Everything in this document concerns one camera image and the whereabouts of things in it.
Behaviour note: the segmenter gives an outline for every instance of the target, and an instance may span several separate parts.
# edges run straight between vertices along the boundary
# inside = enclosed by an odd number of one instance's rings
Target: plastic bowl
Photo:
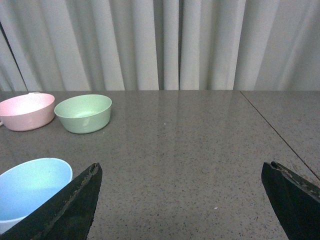
[[[55,117],[55,97],[47,93],[32,92],[0,102],[0,126],[13,131],[40,128]]]
[[[60,102],[54,109],[62,125],[74,134],[98,131],[110,120],[112,101],[109,97],[87,94]]]
[[[70,165],[58,158],[40,158],[0,175],[0,234],[27,217],[71,182]]]

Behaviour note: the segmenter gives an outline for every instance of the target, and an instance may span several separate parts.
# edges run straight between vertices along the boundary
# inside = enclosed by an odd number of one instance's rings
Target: bowl rim
[[[40,162],[40,161],[45,161],[47,159],[53,159],[55,161],[58,160],[58,162],[63,162],[68,167],[68,169],[70,170],[70,173],[71,173],[70,174],[70,179],[68,180],[68,183],[67,183],[67,184],[69,184],[72,181],[72,178],[73,178],[73,171],[72,171],[72,168],[71,168],[70,164],[67,163],[65,160],[62,160],[60,158],[55,158],[55,157],[43,157],[43,158],[37,158],[37,159],[33,159],[33,160],[29,160],[29,161],[23,162],[23,163],[21,163],[21,164],[19,164],[17,166],[14,166],[14,167],[8,169],[4,173],[0,174],[0,178],[4,174],[7,174],[7,173],[9,173],[11,171],[14,171],[15,169],[20,168],[23,165],[29,164],[30,162]],[[0,220],[0,223],[1,224],[6,224],[6,223],[12,223],[12,222],[15,222],[15,221],[21,221],[22,219],[26,218],[27,216],[28,215],[17,217],[17,218],[13,218],[13,219],[8,219],[8,220]]]
[[[61,107],[61,105],[63,103],[69,102],[69,101],[74,100],[76,98],[82,98],[82,97],[88,97],[88,96],[104,97],[104,98],[110,100],[110,104],[108,104],[103,110],[101,110],[99,112],[96,112],[95,114],[92,114],[92,115],[89,115],[89,116],[69,117],[69,116],[63,116],[63,115],[57,113],[58,107]],[[54,108],[54,114],[56,114],[59,118],[64,118],[64,119],[85,119],[85,118],[93,117],[93,116],[96,116],[98,114],[103,113],[104,111],[108,110],[111,107],[111,105],[112,105],[112,100],[111,100],[110,97],[108,97],[106,95],[101,95],[101,94],[82,94],[82,95],[79,95],[79,96],[70,97],[70,98],[68,98],[66,100],[63,100],[62,102],[58,103]]]
[[[51,106],[52,104],[55,103],[56,98],[55,98],[55,96],[53,96],[52,94],[44,93],[44,92],[29,92],[29,93],[27,93],[27,94],[10,97],[10,98],[8,98],[8,99],[6,99],[6,100],[3,100],[3,101],[0,102],[0,106],[1,106],[2,104],[5,104],[5,103],[10,102],[10,101],[13,101],[13,100],[19,100],[19,99],[21,99],[21,98],[25,98],[26,96],[31,96],[31,97],[32,97],[33,94],[37,94],[37,95],[40,95],[40,96],[49,96],[49,97],[51,97],[51,101],[50,101],[49,104],[46,104],[46,105],[42,106],[41,108],[36,109],[36,110],[33,110],[33,111],[25,112],[25,113],[22,113],[22,114],[0,114],[0,117],[6,117],[6,118],[8,118],[8,117],[17,117],[17,116],[24,116],[24,115],[27,115],[27,114],[32,114],[32,113],[41,111],[41,110],[43,110],[43,109],[45,109],[45,108],[48,108],[49,106]]]

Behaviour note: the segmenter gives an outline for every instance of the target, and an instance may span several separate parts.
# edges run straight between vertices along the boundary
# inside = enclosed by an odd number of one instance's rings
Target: blue bowl
[[[0,175],[0,234],[27,217],[71,182],[70,165],[58,158],[40,158]]]

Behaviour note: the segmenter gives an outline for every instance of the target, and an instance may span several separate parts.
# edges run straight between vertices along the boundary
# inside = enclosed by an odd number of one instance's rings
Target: white curtain
[[[320,90],[320,0],[1,0],[0,90]]]

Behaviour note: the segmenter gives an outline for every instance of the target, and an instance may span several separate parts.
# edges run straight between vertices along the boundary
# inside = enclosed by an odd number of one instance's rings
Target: table surface
[[[320,186],[318,92],[48,92],[112,99],[109,124],[88,134],[57,117],[25,132],[0,129],[0,174],[38,158],[103,178],[88,239],[288,239],[261,182],[277,161]],[[0,101],[22,92],[1,93]]]

